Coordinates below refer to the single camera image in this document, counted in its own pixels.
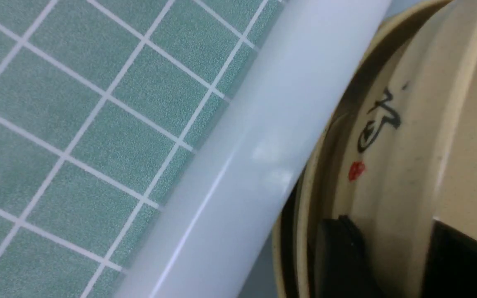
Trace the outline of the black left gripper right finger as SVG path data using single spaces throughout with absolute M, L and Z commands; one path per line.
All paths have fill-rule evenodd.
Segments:
M 477 241 L 435 222 L 426 259 L 424 298 L 477 298 Z

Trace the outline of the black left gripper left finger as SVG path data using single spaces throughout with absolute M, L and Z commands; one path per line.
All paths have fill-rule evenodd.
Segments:
M 316 298 L 382 298 L 373 277 L 363 234 L 347 215 L 322 219 L 316 234 Z

